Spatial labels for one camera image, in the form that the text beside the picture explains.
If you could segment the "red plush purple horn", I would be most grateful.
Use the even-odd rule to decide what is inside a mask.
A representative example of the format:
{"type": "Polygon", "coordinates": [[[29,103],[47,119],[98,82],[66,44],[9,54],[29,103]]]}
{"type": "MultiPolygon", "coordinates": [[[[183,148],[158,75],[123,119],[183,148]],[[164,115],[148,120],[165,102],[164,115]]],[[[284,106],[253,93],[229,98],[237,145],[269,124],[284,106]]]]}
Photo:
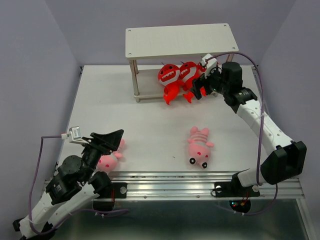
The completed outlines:
{"type": "Polygon", "coordinates": [[[167,105],[178,96],[180,92],[180,68],[175,64],[165,64],[158,72],[158,82],[164,86],[163,99],[167,105]]]}

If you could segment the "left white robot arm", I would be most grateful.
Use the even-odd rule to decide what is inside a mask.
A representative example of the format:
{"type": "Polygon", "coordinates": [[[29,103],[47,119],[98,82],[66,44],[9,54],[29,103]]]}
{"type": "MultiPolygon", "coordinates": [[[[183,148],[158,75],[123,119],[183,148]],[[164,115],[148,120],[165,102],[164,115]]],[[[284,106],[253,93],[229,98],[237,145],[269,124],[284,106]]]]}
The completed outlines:
{"type": "Polygon", "coordinates": [[[78,126],[54,138],[67,140],[83,147],[81,155],[66,157],[46,185],[35,206],[28,206],[28,214],[12,225],[23,240],[49,240],[56,229],[83,206],[98,197],[114,197],[115,187],[108,174],[97,170],[101,157],[115,152],[124,134],[119,129],[107,134],[92,132],[81,136],[78,126]]]}

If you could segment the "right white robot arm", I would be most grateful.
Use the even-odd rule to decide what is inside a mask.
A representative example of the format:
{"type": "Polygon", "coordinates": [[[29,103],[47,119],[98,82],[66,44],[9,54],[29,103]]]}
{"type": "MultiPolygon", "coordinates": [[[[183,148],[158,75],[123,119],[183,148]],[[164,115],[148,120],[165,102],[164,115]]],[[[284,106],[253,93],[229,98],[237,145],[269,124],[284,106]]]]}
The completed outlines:
{"type": "Polygon", "coordinates": [[[264,148],[267,158],[257,159],[255,168],[235,173],[230,181],[217,182],[212,190],[217,198],[260,196],[259,186],[276,185],[300,175],[303,171],[307,146],[286,135],[265,113],[262,100],[243,86],[243,70],[237,62],[218,65],[216,58],[202,60],[205,71],[192,82],[191,92],[196,99],[216,92],[224,102],[246,122],[258,137],[258,148],[264,148]]]}

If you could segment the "red shark plush toy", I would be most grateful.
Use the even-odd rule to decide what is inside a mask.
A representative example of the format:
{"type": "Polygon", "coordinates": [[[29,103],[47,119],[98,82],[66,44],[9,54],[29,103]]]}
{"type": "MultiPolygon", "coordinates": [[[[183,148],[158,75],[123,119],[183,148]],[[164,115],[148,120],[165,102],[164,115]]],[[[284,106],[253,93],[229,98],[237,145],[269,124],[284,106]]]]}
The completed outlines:
{"type": "Polygon", "coordinates": [[[181,65],[180,69],[180,84],[185,92],[183,97],[191,104],[194,94],[190,91],[193,86],[193,80],[199,76],[198,65],[193,61],[185,62],[181,65]]]}

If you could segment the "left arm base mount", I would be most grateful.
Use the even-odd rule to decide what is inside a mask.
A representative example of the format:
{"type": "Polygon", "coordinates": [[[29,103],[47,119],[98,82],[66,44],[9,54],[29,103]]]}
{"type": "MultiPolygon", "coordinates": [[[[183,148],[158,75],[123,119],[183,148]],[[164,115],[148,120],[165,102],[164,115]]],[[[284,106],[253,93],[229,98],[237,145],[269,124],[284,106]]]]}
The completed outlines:
{"type": "Polygon", "coordinates": [[[103,171],[97,171],[88,181],[93,187],[93,193],[96,194],[95,199],[110,199],[107,202],[97,202],[92,204],[92,209],[97,211],[97,215],[101,217],[117,217],[126,214],[127,210],[115,210],[116,197],[120,196],[120,188],[124,184],[116,185],[112,183],[108,174],[103,171]]]}

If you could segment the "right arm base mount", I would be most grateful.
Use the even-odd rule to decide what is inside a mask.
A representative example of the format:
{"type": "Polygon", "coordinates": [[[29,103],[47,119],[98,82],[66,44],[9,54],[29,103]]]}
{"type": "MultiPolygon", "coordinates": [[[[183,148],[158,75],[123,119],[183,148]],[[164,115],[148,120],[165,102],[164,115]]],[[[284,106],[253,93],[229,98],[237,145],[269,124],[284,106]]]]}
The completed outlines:
{"type": "Polygon", "coordinates": [[[256,185],[242,186],[238,175],[233,174],[230,181],[215,182],[210,194],[216,198],[231,198],[231,209],[236,213],[247,214],[252,205],[250,198],[260,197],[261,194],[256,185]]]}

